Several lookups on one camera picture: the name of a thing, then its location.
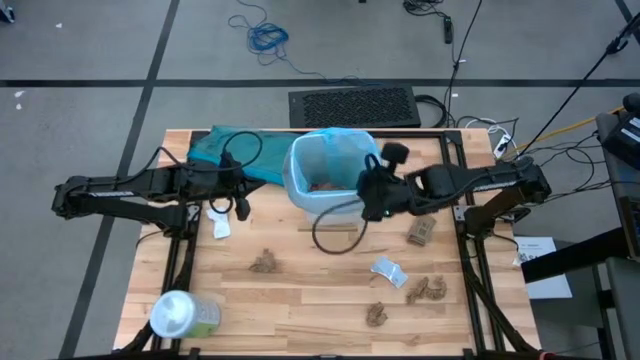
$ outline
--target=power strip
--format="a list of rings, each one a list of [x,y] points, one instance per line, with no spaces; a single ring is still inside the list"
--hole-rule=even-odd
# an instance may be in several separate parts
[[[493,156],[495,156],[496,159],[500,159],[502,155],[504,155],[504,152],[507,151],[507,148],[509,147],[509,142],[511,142],[511,136],[502,135],[502,139],[500,139],[496,148],[493,149]]]

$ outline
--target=crumpled paper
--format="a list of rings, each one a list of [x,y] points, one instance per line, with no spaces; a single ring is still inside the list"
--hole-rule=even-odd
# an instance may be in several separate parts
[[[396,288],[400,288],[408,279],[400,265],[389,260],[386,256],[380,256],[371,266],[371,271],[386,277]]]
[[[216,207],[216,210],[225,211],[224,207]],[[229,225],[229,214],[218,214],[212,209],[207,210],[207,217],[213,221],[214,239],[224,239],[231,235],[231,225]]]

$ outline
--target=teal towel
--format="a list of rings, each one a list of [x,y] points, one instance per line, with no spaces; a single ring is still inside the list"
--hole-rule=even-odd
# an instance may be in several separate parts
[[[249,129],[214,126],[211,133],[196,142],[187,154],[188,159],[210,161],[220,164],[220,154],[225,141],[233,134]],[[289,147],[300,135],[277,131],[255,131],[262,139],[262,152],[258,159],[245,167],[244,173],[256,179],[265,180],[268,183],[284,186],[282,180],[282,167]],[[227,151],[241,164],[251,160],[258,151],[259,142],[251,135],[238,135],[227,146]]]

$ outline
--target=black floor stripe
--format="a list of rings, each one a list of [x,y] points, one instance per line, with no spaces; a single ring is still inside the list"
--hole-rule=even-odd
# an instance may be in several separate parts
[[[0,80],[0,88],[143,87],[147,83],[147,80]]]
[[[576,87],[580,79],[456,79],[456,87]],[[321,79],[265,80],[0,80],[0,88],[117,88],[117,87],[184,87],[184,88],[279,88],[315,86],[354,86],[361,84],[406,84],[411,86],[446,87],[449,79],[362,79],[360,82],[327,83]],[[582,87],[640,87],[640,79],[590,79]]]
[[[627,3],[624,2],[624,0],[615,0],[616,1],[616,5],[618,5],[618,9],[620,9],[620,12],[622,13],[622,16],[624,17],[624,19],[629,22],[631,21],[631,19],[633,18],[633,14],[631,14],[631,11],[629,10],[629,7],[627,6]],[[624,26],[621,24],[620,25],[620,30],[622,30]],[[640,30],[636,31],[633,33],[633,37],[636,38],[636,41],[638,42],[638,45],[640,45]]]
[[[361,79],[360,82],[327,83],[321,79],[273,79],[273,80],[198,80],[158,79],[155,87],[191,88],[269,88],[269,87],[313,87],[353,86],[361,84],[449,86],[450,79]],[[456,79],[456,87],[576,87],[580,79]],[[582,87],[638,87],[640,79],[593,79]]]
[[[162,57],[164,56],[167,42],[169,41],[169,35],[171,34],[171,28],[173,27],[173,21],[175,20],[179,4],[180,0],[171,0],[171,3],[169,4],[169,10],[167,11],[167,16],[165,17],[164,24],[162,26],[162,31],[160,33],[160,38],[158,39],[153,60],[151,61],[147,80],[144,83],[140,101],[138,102],[138,108],[136,109],[136,113],[133,117],[127,142],[122,152],[122,157],[120,158],[120,164],[118,165],[117,171],[118,176],[126,176],[129,171],[133,152],[136,149],[140,131],[142,130],[142,124],[144,123],[144,118],[147,113],[147,109],[149,108],[151,94],[153,93],[153,80],[158,77]],[[71,358],[75,354],[78,341],[80,340],[80,335],[82,333],[82,327],[84,326],[87,312],[89,310],[89,304],[93,297],[93,291],[96,287],[100,268],[102,267],[102,260],[107,249],[109,235],[113,228],[113,222],[113,217],[104,216],[100,223],[100,229],[96,236],[93,250],[91,251],[87,270],[85,272],[84,279],[82,280],[82,285],[80,286],[78,299],[76,300],[76,304],[73,308],[71,320],[67,327],[67,333],[65,334],[62,348],[60,349],[60,358]]]

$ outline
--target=yellow cable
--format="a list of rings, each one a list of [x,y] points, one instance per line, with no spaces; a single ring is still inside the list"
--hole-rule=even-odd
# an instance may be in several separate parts
[[[617,107],[617,108],[609,111],[609,114],[615,114],[618,111],[621,111],[623,109],[624,109],[624,107],[622,107],[622,106]],[[536,141],[534,141],[534,143],[539,142],[539,141],[543,141],[543,140],[547,140],[548,138],[550,138],[552,136],[556,136],[558,134],[562,134],[562,133],[565,133],[565,132],[568,132],[568,131],[571,131],[571,130],[575,130],[575,129],[581,127],[581,126],[584,126],[584,125],[587,125],[589,123],[592,123],[595,120],[596,120],[596,117],[594,116],[594,117],[590,117],[590,118],[588,118],[586,120],[582,120],[580,122],[577,122],[577,123],[575,123],[573,125],[569,125],[567,127],[564,127],[562,129],[554,130],[554,131],[552,131],[550,133],[547,133],[547,134],[544,134],[544,135],[540,136],[539,138],[536,139]],[[504,156],[510,155],[510,154],[514,153],[516,150],[524,149],[525,147],[529,146],[529,144],[531,144],[531,143],[526,143],[526,144],[518,146],[515,149],[509,150],[509,151],[507,151],[506,154],[504,154]]]

